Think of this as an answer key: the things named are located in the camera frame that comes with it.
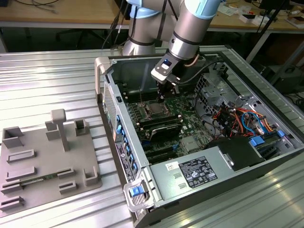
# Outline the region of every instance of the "chair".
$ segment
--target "chair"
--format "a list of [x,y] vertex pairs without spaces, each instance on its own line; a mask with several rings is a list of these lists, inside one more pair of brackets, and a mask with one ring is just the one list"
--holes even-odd
[[76,49],[78,49],[80,47],[82,39],[84,37],[86,37],[88,34],[96,37],[99,40],[105,41],[105,38],[103,38],[102,36],[94,33],[92,29],[82,29],[82,28],[80,28],[80,29],[79,28],[73,28],[73,29],[69,29],[69,30],[66,30],[66,31],[58,32],[58,33],[56,33],[56,41],[61,40],[60,35],[69,34],[69,33],[76,33],[76,32],[81,32],[80,37],[79,37],[78,42],[77,42],[77,45],[76,45]]

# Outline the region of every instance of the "circuit board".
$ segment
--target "circuit board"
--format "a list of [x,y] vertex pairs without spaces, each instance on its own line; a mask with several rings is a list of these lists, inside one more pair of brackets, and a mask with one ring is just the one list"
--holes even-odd
[[[190,97],[181,95],[167,98],[162,104],[158,104],[155,101],[127,104],[132,123],[151,164],[200,151],[213,140],[207,128],[196,115],[190,99]],[[162,124],[161,120],[170,117],[175,117],[177,120],[173,124],[171,122],[170,126],[178,125],[180,129],[178,132],[174,130],[167,132],[161,139],[151,140],[149,135],[151,130],[139,127],[139,122],[159,120],[158,127],[165,128],[167,122]]]

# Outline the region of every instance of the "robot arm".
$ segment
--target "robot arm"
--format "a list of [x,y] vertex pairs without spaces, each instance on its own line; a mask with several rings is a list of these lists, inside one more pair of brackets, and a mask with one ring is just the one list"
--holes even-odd
[[180,16],[169,41],[169,51],[152,70],[152,77],[159,83],[176,85],[179,78],[172,75],[173,68],[181,61],[193,58],[205,33],[216,15],[220,0],[185,0]]
[[[140,20],[139,22],[136,20],[134,34],[132,34],[133,28],[131,34],[129,32],[130,41],[124,46],[124,55],[151,52],[154,47],[149,45],[156,39],[153,34],[157,34],[153,28],[159,28],[158,38],[163,37],[164,40],[169,40],[167,53],[151,72],[152,77],[158,82],[159,97],[162,97],[165,90],[170,90],[180,81],[172,73],[173,69],[197,54],[221,0],[127,0],[127,2],[133,5],[133,11],[136,8],[142,10],[143,13],[139,17],[133,14],[133,17]],[[173,14],[179,15],[177,21],[170,20],[174,18]],[[165,31],[167,35],[161,34],[160,30]]]

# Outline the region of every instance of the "power supply label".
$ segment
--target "power supply label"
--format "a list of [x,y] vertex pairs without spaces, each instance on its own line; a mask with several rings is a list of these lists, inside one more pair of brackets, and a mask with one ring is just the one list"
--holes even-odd
[[218,178],[205,156],[181,163],[179,166],[191,188],[198,187]]

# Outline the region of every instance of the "metal slat surface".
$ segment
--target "metal slat surface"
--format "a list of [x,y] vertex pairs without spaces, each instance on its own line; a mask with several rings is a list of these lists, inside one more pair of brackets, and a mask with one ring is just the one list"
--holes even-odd
[[[226,51],[231,61],[257,83],[261,90],[269,85],[233,50],[224,46],[203,47],[202,51]],[[0,227],[110,227],[131,228],[132,218],[127,208],[108,146],[97,105],[94,106],[94,83],[74,83],[75,78],[93,76],[94,64],[87,59],[118,55],[112,51],[65,51],[48,53],[7,53],[0,56],[0,86],[13,84],[15,90],[0,90],[0,129],[6,122],[21,125],[23,131],[44,127],[49,120],[48,109],[64,106],[69,120],[84,117],[89,122],[96,156],[103,181],[101,188],[58,200],[11,216],[0,218]],[[249,90],[237,84],[244,93]],[[290,103],[277,97],[270,89],[273,103],[291,119],[296,118],[301,131],[304,123],[300,113]],[[153,228],[182,227],[304,227],[304,154],[285,163],[266,176],[212,198],[174,216],[162,220]]]
[[0,134],[3,128],[16,125],[23,131],[45,128],[50,111],[64,108],[68,122],[88,121],[103,182],[98,189],[0,218],[1,228],[133,227],[95,100],[94,59],[109,53],[0,56]]

